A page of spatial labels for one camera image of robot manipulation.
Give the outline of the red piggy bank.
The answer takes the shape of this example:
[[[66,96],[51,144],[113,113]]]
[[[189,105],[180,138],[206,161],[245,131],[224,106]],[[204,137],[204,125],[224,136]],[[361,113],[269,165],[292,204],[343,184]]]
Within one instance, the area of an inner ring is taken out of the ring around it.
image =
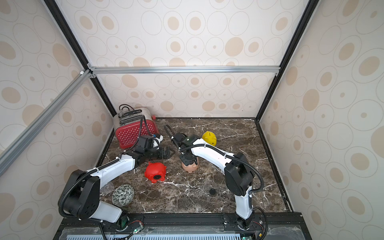
[[[167,167],[162,163],[149,163],[145,170],[145,177],[148,180],[150,180],[152,183],[155,183],[155,181],[153,180],[153,177],[155,175],[161,175],[162,178],[159,181],[163,182],[166,176],[166,169]]]

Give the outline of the yellow piggy bank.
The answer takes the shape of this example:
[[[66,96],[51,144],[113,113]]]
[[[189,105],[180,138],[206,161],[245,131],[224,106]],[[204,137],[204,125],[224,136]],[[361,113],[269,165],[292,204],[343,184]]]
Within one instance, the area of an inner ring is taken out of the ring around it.
[[[213,132],[206,131],[202,135],[202,139],[212,146],[216,146],[216,144],[217,144],[217,137]]]

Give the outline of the pink piggy bank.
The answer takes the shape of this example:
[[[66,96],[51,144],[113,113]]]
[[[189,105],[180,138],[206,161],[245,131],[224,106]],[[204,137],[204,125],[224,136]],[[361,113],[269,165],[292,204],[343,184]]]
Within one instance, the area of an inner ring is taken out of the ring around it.
[[[182,163],[182,168],[188,172],[188,173],[193,173],[195,172],[199,167],[199,159],[196,159],[196,161],[193,161],[192,164],[190,165],[185,165],[184,163]]]

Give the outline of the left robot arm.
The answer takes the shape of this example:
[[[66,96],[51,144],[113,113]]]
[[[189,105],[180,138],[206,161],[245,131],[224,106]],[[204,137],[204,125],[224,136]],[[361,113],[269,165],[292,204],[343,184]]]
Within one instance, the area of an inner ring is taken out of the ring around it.
[[[59,214],[64,218],[109,222],[124,228],[128,225],[128,215],[121,208],[101,201],[101,189],[145,162],[170,159],[175,152],[162,147],[161,141],[153,136],[141,136],[133,149],[124,150],[115,160],[88,171],[72,172],[58,200]]]

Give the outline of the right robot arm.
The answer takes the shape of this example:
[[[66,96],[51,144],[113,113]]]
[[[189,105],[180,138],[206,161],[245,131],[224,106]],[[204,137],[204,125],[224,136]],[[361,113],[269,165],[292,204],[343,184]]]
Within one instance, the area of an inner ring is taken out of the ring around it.
[[[235,195],[236,214],[243,220],[251,217],[252,194],[262,191],[265,182],[245,155],[225,152],[196,135],[176,133],[171,141],[181,153],[179,158],[185,166],[202,158],[218,167],[225,175],[227,188]]]

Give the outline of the red metal toaster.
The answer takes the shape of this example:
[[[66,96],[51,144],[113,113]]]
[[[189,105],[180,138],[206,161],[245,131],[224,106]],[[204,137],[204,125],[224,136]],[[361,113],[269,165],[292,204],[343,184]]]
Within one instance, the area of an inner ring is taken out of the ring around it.
[[[128,104],[121,104],[118,113],[113,117],[116,138],[121,149],[129,149],[135,145],[139,136],[158,135],[159,131],[149,109],[133,108]]]

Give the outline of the speckled stone egg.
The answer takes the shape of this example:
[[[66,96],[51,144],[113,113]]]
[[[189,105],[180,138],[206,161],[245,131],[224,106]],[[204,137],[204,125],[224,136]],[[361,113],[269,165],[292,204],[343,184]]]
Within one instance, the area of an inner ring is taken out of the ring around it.
[[[124,207],[130,204],[134,198],[134,188],[131,185],[117,187],[112,195],[112,202],[115,206]]]

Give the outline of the clear glass cup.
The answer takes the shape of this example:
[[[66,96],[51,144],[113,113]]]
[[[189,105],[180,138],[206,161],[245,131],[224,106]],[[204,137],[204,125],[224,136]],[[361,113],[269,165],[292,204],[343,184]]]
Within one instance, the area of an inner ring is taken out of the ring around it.
[[[114,190],[114,184],[112,182],[108,182],[100,189],[100,195],[105,196],[110,194]]]

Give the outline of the horizontal aluminium rail back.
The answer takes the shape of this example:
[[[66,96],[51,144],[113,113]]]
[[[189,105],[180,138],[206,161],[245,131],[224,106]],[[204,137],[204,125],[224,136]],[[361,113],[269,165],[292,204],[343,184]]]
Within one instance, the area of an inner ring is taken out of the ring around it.
[[[278,73],[279,66],[91,67],[95,74]]]

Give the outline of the diagonal aluminium rail left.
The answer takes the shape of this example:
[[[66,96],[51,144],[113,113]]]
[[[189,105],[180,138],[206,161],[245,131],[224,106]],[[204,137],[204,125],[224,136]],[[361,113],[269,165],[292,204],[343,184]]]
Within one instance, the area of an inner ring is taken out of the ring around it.
[[[1,175],[14,163],[34,138],[60,111],[83,82],[91,77],[91,71],[85,70],[70,83],[38,117],[19,135],[1,155]]]

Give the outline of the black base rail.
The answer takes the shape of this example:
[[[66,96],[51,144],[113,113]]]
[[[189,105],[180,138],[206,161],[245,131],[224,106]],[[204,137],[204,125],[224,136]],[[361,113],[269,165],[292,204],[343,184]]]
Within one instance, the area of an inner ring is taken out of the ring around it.
[[[104,222],[65,219],[55,240],[310,240],[300,213],[255,213],[242,230],[234,214],[130,214],[116,230]]]

